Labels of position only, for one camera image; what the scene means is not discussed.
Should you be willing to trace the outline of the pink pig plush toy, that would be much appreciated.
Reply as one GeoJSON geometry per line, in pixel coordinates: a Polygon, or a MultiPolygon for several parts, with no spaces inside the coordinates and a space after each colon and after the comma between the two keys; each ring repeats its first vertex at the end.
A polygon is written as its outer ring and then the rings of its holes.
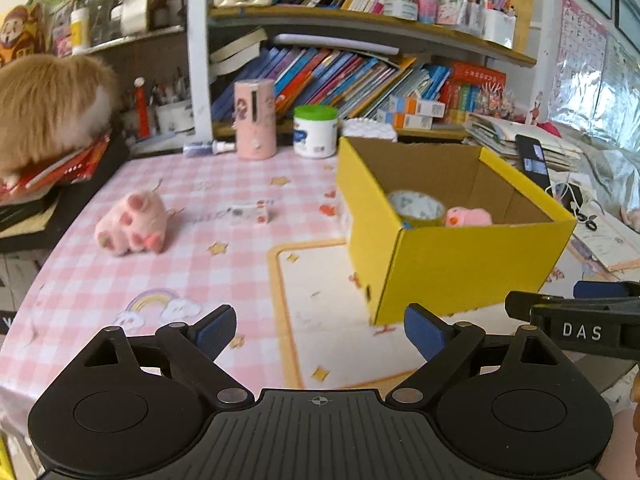
{"type": "Polygon", "coordinates": [[[460,228],[460,226],[491,226],[491,214],[483,208],[449,208],[445,216],[445,226],[460,228]]]}

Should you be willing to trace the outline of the pink paw plush toy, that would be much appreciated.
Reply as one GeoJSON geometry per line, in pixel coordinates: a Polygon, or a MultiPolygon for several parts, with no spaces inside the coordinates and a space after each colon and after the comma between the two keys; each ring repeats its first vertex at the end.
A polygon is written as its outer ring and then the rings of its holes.
{"type": "Polygon", "coordinates": [[[100,219],[94,229],[99,248],[111,256],[163,251],[168,212],[155,191],[127,194],[100,219]]]}

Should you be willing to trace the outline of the small white box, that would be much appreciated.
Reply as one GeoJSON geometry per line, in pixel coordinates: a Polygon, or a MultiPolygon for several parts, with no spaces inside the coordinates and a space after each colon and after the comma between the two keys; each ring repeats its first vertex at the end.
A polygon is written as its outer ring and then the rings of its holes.
{"type": "Polygon", "coordinates": [[[226,216],[234,224],[267,224],[271,218],[271,206],[271,200],[235,203],[226,209],[226,216]]]}

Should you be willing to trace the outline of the yellow cardboard box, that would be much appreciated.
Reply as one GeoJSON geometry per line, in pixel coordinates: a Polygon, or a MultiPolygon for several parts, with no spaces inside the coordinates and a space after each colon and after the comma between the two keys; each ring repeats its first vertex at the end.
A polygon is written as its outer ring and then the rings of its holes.
{"type": "Polygon", "coordinates": [[[369,321],[398,323],[408,304],[439,315],[538,292],[576,226],[575,217],[487,148],[341,138],[337,196],[369,321]],[[488,226],[414,221],[395,192],[445,209],[481,209],[488,226]]]}

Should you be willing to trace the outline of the pink checkered tablecloth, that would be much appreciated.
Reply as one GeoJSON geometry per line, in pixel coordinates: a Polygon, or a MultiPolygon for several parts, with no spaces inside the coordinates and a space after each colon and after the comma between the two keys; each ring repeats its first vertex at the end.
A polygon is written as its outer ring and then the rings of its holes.
{"type": "Polygon", "coordinates": [[[221,304],[238,315],[219,364],[247,387],[375,388],[421,363],[397,325],[373,326],[343,234],[335,162],[283,150],[147,158],[122,167],[58,242],[1,339],[1,426],[20,434],[35,400],[96,332],[149,335],[221,304]],[[171,211],[159,254],[112,257],[93,239],[119,192],[158,188],[171,211]],[[267,224],[234,224],[235,203],[271,200],[267,224]]]}

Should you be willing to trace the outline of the black smartphone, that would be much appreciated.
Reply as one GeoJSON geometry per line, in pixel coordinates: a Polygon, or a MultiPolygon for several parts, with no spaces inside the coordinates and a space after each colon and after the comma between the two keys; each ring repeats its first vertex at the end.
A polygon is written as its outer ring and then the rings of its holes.
{"type": "Polygon", "coordinates": [[[517,134],[515,145],[521,159],[523,174],[548,194],[551,194],[549,171],[540,142],[530,136],[517,134]]]}

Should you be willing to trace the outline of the white spray bottle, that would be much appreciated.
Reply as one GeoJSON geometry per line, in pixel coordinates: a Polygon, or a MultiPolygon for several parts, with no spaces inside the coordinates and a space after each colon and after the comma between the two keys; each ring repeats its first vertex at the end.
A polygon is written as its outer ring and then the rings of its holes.
{"type": "Polygon", "coordinates": [[[186,158],[199,158],[234,152],[235,144],[233,142],[216,140],[186,144],[182,149],[182,154],[186,158]]]}

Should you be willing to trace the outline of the stack of papers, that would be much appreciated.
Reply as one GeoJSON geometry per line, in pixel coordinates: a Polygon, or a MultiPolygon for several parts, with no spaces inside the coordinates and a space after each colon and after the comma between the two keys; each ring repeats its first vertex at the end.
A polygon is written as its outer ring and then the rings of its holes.
{"type": "Polygon", "coordinates": [[[469,114],[462,127],[475,143],[490,148],[502,158],[517,159],[515,138],[527,136],[540,143],[544,158],[551,169],[575,170],[582,159],[582,150],[578,146],[537,126],[469,114]]]}

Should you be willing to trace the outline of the white pen holder cup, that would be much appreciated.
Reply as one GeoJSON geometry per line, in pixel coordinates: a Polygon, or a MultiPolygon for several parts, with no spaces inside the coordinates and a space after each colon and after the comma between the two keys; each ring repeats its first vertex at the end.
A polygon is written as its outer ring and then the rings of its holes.
{"type": "Polygon", "coordinates": [[[194,129],[192,102],[184,100],[155,107],[161,134],[186,133],[194,129]]]}

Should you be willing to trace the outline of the white tissue pack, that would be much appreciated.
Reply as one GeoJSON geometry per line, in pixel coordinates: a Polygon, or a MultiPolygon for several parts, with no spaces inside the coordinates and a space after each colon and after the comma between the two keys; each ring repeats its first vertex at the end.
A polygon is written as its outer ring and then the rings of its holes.
{"type": "Polygon", "coordinates": [[[396,130],[385,122],[377,122],[368,118],[352,118],[343,120],[342,136],[350,138],[378,139],[396,142],[398,134],[396,130]]]}

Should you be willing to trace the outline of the orange white medicine box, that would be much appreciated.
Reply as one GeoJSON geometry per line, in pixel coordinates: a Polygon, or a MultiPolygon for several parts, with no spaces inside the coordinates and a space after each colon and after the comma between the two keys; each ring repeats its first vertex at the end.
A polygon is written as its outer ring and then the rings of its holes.
{"type": "Polygon", "coordinates": [[[388,110],[392,113],[419,115],[431,118],[443,118],[446,106],[439,101],[430,101],[403,96],[390,96],[388,110]]]}

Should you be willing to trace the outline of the white jar green lid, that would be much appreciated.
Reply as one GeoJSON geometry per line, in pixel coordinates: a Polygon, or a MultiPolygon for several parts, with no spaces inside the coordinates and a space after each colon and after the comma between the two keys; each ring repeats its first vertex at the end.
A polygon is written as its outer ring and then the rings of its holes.
{"type": "Polygon", "coordinates": [[[329,158],[337,149],[338,111],[329,105],[296,106],[293,115],[293,148],[303,158],[329,158]]]}

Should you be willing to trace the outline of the row of colourful books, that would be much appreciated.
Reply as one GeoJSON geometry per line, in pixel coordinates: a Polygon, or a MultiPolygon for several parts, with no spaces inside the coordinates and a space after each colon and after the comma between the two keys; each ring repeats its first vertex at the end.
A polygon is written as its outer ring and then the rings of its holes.
{"type": "Polygon", "coordinates": [[[277,118],[291,118],[296,106],[327,105],[341,118],[372,118],[390,109],[390,98],[436,102],[451,75],[442,65],[416,64],[412,58],[316,47],[259,47],[214,61],[211,70],[232,68],[230,86],[213,98],[212,119],[228,122],[234,114],[233,86],[240,80],[274,81],[277,118]]]}

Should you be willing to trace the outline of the fluffy orange cat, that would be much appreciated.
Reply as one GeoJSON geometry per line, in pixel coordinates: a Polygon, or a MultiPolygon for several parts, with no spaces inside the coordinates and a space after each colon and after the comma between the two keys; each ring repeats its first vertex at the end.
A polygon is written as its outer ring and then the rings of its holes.
{"type": "Polygon", "coordinates": [[[97,56],[24,56],[1,69],[1,181],[89,146],[119,108],[118,79],[97,56]]]}

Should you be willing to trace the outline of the alphabet wall poster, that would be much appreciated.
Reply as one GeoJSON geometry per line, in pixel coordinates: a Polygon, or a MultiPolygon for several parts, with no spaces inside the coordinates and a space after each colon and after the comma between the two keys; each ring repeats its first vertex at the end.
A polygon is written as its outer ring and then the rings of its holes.
{"type": "Polygon", "coordinates": [[[549,117],[576,130],[590,127],[604,70],[608,32],[574,0],[562,0],[560,39],[549,117]]]}

